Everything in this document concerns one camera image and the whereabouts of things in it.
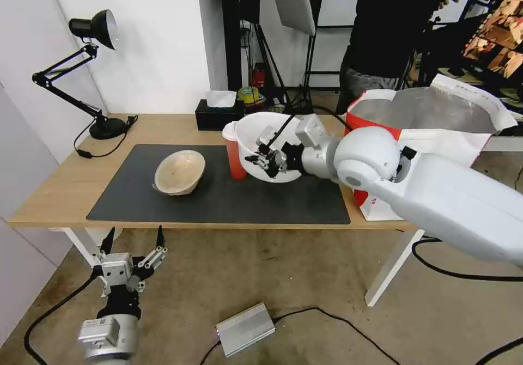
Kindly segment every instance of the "lamp arm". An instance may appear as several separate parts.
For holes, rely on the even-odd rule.
[[[84,102],[72,97],[71,95],[67,94],[66,92],[60,90],[59,88],[53,86],[53,81],[56,79],[59,79],[60,77],[68,74],[71,71],[74,71],[78,67],[82,66],[85,63],[90,62],[92,59],[96,58],[96,53],[98,51],[98,47],[94,44],[87,44],[83,48],[81,48],[79,51],[71,54],[70,56],[67,56],[63,60],[59,61],[56,64],[51,65],[49,68],[46,68],[45,70],[41,72],[37,72],[33,74],[33,82],[40,87],[45,88],[46,90],[52,92],[54,95],[57,95],[58,97],[62,98],[63,100],[69,102],[70,104],[76,106],[78,109],[83,110],[90,116],[96,118],[97,120],[103,120],[105,119],[105,116],[102,113],[102,109],[96,109],[93,108],[90,105],[85,104]],[[61,69],[56,70],[57,67],[61,66],[62,64],[68,62],[69,60],[81,55],[82,53],[86,53],[89,55],[88,58],[78,62],[77,64]]]

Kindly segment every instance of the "concrete floor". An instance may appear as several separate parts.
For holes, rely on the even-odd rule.
[[[482,155],[479,170],[513,185],[523,157]],[[399,232],[292,230],[167,230],[169,255],[147,281],[136,364],[199,364],[216,341],[217,322],[264,301],[273,316],[317,305],[348,318],[402,365],[473,364],[488,351],[522,336],[523,285],[462,281],[439,275],[410,257],[374,308],[363,296]],[[155,232],[126,230],[113,251],[145,254]],[[504,263],[475,260],[445,244],[421,253],[451,270],[520,275]],[[86,263],[71,250],[8,341],[3,365],[29,365],[22,338],[42,312],[89,276]],[[49,365],[82,362],[76,343],[84,319],[103,307],[96,282],[44,321],[32,343]],[[285,319],[271,337],[217,364],[390,364],[348,325],[309,312]],[[522,364],[523,348],[493,365]]]

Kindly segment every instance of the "black shirt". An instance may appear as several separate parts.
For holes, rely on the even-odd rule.
[[[444,0],[358,0],[343,62],[362,74],[400,77]]]

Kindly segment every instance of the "black mat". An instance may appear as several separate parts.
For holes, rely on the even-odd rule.
[[[184,196],[155,191],[156,167],[169,154],[196,150],[205,172],[196,189]],[[100,199],[90,220],[127,222],[215,222],[348,224],[339,186],[302,176],[272,184],[247,176],[233,180],[225,146],[138,144],[129,153]]]

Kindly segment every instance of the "desk lamp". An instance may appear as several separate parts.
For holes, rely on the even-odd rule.
[[[89,133],[93,139],[112,139],[124,133],[127,133],[129,127],[134,121],[128,121],[127,123],[118,118],[107,118],[103,113],[102,109],[95,106],[82,102],[69,94],[63,92],[56,86],[53,86],[53,82],[56,79],[74,71],[78,67],[85,63],[90,62],[96,58],[98,46],[95,45],[92,39],[96,39],[104,46],[116,50],[118,44],[118,30],[116,21],[113,13],[110,10],[103,10],[97,13],[91,20],[89,19],[71,19],[69,21],[69,30],[71,33],[82,39],[82,42],[86,45],[79,51],[67,56],[63,60],[56,64],[51,65],[49,68],[33,74],[33,82],[37,85],[49,90],[53,94],[58,95],[60,98],[66,100],[70,104],[73,104],[78,109],[90,114],[94,117],[93,124],[89,128]],[[69,60],[74,59],[77,56],[81,56],[82,60],[75,65],[68,68],[58,68]]]

